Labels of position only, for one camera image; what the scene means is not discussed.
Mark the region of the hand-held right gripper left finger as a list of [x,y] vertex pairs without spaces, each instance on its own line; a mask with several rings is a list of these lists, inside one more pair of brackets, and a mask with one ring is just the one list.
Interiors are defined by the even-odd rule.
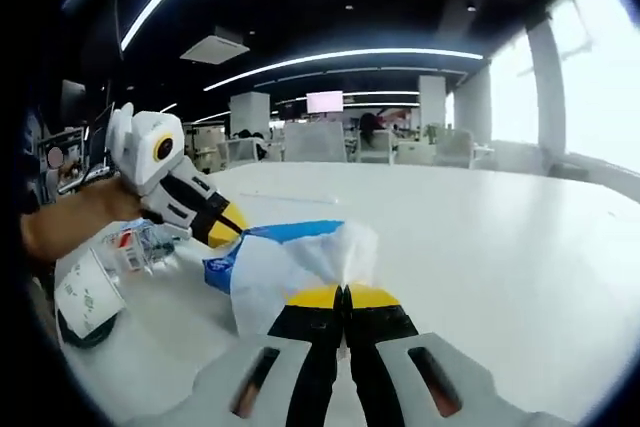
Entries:
[[322,426],[343,337],[344,289],[294,295],[265,335],[249,336],[203,369],[194,426]]

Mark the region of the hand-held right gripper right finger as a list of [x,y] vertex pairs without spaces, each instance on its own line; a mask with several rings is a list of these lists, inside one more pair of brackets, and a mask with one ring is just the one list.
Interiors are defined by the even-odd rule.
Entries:
[[489,372],[433,333],[421,334],[380,288],[345,288],[352,379],[369,426],[493,426]]

